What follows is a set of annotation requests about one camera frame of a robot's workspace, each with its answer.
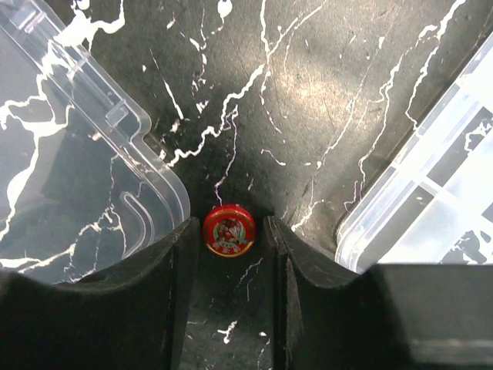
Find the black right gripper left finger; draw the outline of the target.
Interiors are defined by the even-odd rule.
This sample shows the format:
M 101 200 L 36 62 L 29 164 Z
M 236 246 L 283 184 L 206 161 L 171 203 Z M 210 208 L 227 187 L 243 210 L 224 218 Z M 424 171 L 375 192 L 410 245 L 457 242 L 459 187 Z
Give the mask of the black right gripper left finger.
M 1 275 L 3 369 L 176 369 L 200 249 L 191 217 L 73 284 Z

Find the clear compartment organizer tray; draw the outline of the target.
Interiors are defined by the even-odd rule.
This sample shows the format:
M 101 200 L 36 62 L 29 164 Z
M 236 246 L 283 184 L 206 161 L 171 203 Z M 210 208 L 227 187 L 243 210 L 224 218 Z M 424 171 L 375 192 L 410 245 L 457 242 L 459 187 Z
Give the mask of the clear compartment organizer tray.
M 336 262 L 492 262 L 492 41 L 487 39 L 337 232 Z

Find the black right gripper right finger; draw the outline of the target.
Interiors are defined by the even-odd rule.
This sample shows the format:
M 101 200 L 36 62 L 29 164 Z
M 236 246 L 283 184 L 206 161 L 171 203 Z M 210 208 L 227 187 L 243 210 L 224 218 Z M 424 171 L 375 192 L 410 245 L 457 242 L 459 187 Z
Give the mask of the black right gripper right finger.
M 264 218 L 275 369 L 490 369 L 492 269 L 376 264 L 362 274 Z

